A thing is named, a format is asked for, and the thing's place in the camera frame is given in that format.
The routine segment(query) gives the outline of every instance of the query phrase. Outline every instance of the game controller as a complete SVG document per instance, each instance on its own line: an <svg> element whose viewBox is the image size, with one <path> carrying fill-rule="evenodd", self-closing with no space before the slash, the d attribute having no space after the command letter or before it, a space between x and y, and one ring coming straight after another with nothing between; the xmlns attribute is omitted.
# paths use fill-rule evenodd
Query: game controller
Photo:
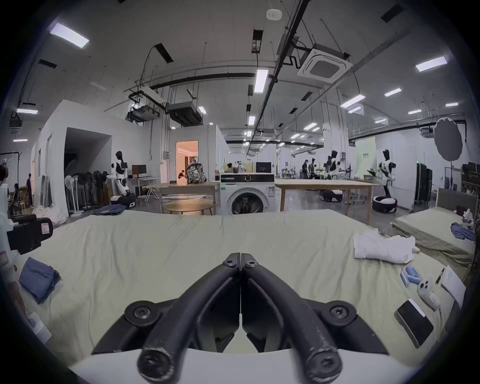
<svg viewBox="0 0 480 384"><path fill-rule="evenodd" d="M440 307L440 300L432 292L435 279L432 274L428 274L417 287L417 293L421 299L426 302L434 311Z"/></svg>

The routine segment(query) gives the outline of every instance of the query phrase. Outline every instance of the humanoid robot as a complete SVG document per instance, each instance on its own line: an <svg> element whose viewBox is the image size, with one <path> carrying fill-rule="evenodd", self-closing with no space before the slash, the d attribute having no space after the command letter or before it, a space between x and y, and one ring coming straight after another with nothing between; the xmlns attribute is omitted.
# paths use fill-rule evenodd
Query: humanoid robot
<svg viewBox="0 0 480 384"><path fill-rule="evenodd" d="M135 206L135 195L130 192L127 185L127 167L128 164L123 161L121 151L118 151L115 156L117 162L112 163L112 173L107 177L112 180L113 193L111 201L112 204L123 204L128 208Z"/></svg>
<svg viewBox="0 0 480 384"><path fill-rule="evenodd" d="M382 178L380 181L384 186L385 196L375 196L373 198L372 206L375 211L383 213L396 212L397 200L390 195L388 189L388 182L392 185L392 181L395 178L392 176L392 170L396 167L396 164L390 160L390 152L388 149L384 150L385 161L378 164L378 169L381 172ZM373 169L369 169L368 172L372 176L376 176L376 172Z"/></svg>

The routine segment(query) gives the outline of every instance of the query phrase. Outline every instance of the white wall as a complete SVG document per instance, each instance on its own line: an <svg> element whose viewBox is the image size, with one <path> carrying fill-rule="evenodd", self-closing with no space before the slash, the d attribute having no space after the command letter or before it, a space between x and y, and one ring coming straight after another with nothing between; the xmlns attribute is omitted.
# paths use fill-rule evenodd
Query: white wall
<svg viewBox="0 0 480 384"><path fill-rule="evenodd" d="M160 174L158 155L156 159L149 160L150 130L147 127L141 127L93 108L63 100L38 136L35 156L38 156L38 151L41 149L40 173L43 175L46 173L44 159L47 139L52 135L51 153L48 154L48 157L52 159L52 171L49 172L50 187L53 203L60 208L64 215L68 214L63 187L63 154L67 127L111 135L111 162L117 161L115 153L120 150L123 153L124 161L128 164L146 164L148 174L155 176Z"/></svg>
<svg viewBox="0 0 480 384"><path fill-rule="evenodd" d="M176 180L176 151L177 142L198 141L198 162L204 167L205 177L208 181L215 181L216 166L216 127L213 125L195 125L193 127L180 127L169 131L168 179Z"/></svg>

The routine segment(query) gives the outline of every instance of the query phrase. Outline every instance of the paper sheet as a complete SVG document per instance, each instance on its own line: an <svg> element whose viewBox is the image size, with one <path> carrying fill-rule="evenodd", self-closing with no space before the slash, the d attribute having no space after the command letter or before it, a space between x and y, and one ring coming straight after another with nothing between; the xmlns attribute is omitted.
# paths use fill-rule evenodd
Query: paper sheet
<svg viewBox="0 0 480 384"><path fill-rule="evenodd" d="M449 265L445 269L442 285L453 296L460 308L462 308L466 287Z"/></svg>

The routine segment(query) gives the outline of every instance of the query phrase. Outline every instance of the label sticker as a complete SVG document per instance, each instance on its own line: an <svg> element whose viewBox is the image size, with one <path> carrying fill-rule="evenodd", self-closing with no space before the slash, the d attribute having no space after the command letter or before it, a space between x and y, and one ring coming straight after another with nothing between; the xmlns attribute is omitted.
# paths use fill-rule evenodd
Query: label sticker
<svg viewBox="0 0 480 384"><path fill-rule="evenodd" d="M42 223L42 235L47 235L50 233L50 228L48 227L48 223Z"/></svg>
<svg viewBox="0 0 480 384"><path fill-rule="evenodd" d="M8 264L8 257L7 253L3 251L2 253L0 253L0 267L5 264Z"/></svg>

